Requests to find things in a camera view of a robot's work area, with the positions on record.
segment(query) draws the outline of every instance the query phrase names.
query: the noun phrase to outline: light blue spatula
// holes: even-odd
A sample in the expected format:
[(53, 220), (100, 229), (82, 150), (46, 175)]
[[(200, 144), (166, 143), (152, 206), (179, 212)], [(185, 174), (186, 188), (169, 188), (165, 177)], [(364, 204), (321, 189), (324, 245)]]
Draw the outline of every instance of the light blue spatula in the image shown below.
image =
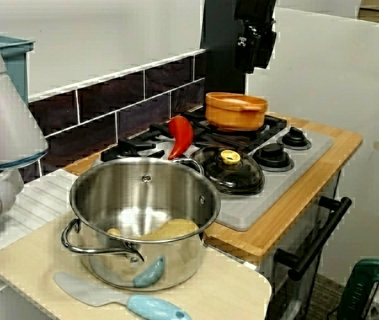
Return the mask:
[(108, 287), (101, 287), (65, 272), (53, 276), (56, 284), (74, 299), (100, 307), (120, 303), (148, 320), (191, 320), (191, 317), (171, 303), (149, 295), (131, 295)]

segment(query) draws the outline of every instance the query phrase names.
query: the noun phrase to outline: black oven handle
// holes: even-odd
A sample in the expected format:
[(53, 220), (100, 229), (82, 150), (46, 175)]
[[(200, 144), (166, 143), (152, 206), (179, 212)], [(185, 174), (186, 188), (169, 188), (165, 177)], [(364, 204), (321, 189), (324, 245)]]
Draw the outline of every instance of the black oven handle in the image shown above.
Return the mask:
[(321, 252), (324, 244), (327, 242), (348, 208), (350, 208), (351, 203), (351, 199), (347, 197), (343, 197), (340, 202), (327, 197), (321, 197), (318, 205), (332, 210), (333, 213), (330, 213), (326, 224), (318, 231), (316, 238), (311, 242), (303, 256), (298, 257), (287, 251), (277, 249), (274, 254), (274, 261), (291, 268), (288, 271), (291, 280), (299, 281), (302, 279), (302, 276), (307, 271), (312, 261)]

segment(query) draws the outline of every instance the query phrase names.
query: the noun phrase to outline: wooden countertop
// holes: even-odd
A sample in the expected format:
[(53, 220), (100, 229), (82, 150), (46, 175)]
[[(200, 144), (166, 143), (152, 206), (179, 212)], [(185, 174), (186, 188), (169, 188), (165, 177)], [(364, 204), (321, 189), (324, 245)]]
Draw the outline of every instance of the wooden countertop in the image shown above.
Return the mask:
[[(289, 126), (328, 135), (334, 145), (249, 230), (239, 232), (219, 223), (206, 230), (207, 243), (255, 265), (268, 256), (363, 141), (362, 136), (355, 132), (279, 113), (268, 114), (286, 119)], [(64, 170), (79, 175), (88, 170), (98, 157), (99, 153), (96, 153)]]
[[(105, 285), (87, 271), (78, 255), (61, 244), (61, 233), (72, 217), (73, 213), (68, 212), (0, 250), (0, 279), (52, 319), (142, 319), (116, 303), (85, 305), (56, 285), (53, 276), (59, 271)], [(187, 281), (143, 294), (181, 307), (193, 320), (261, 320), (272, 288), (264, 276), (207, 248), (200, 269)]]

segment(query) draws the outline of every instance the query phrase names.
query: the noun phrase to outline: orange pot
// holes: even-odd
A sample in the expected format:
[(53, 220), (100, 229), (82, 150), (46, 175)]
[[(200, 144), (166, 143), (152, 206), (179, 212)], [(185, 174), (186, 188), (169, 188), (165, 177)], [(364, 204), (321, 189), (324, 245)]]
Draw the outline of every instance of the orange pot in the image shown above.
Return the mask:
[(206, 95), (206, 119), (216, 127), (252, 131), (264, 124), (268, 101), (237, 93), (211, 92)]

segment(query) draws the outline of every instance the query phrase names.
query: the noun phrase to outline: toy stove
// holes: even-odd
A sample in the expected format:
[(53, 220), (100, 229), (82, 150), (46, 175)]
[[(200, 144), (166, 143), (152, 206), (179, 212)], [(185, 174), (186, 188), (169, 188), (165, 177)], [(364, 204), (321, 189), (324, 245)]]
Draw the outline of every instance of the toy stove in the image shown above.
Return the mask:
[[(194, 140), (182, 157), (191, 157), (204, 147), (222, 146), (248, 154), (262, 168), (265, 181), (259, 193), (220, 193), (216, 222), (237, 231), (248, 230), (333, 145), (329, 136), (288, 127), (285, 119), (269, 115), (256, 131), (230, 132), (210, 125), (202, 110), (183, 116), (192, 124)], [(167, 123), (151, 124), (133, 139), (118, 139), (117, 146), (104, 151), (96, 163), (126, 157), (167, 159), (173, 145)]]

